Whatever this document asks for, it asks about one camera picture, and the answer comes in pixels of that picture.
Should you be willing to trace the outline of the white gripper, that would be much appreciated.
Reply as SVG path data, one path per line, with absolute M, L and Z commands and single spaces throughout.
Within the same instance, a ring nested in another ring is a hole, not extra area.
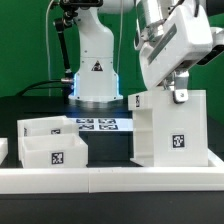
M 164 23 L 164 35 L 152 47 L 145 42 L 139 53 L 140 68 L 147 89 L 154 88 L 174 70 L 173 100 L 176 104 L 188 100 L 186 71 L 212 50 L 213 38 L 202 6 L 198 15 L 190 6 L 178 6 Z M 162 81 L 164 90 L 170 83 Z

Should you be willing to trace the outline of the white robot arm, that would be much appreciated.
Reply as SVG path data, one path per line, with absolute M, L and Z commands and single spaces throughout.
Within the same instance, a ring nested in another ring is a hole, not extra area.
M 137 14 L 134 47 L 146 88 L 162 84 L 173 92 L 175 103 L 186 102 L 189 68 L 224 51 L 222 31 L 208 21 L 224 13 L 224 0 L 72 0 L 71 21 L 80 37 L 74 98 L 85 103 L 122 98 L 113 68 L 114 37 L 98 15 L 130 9 Z

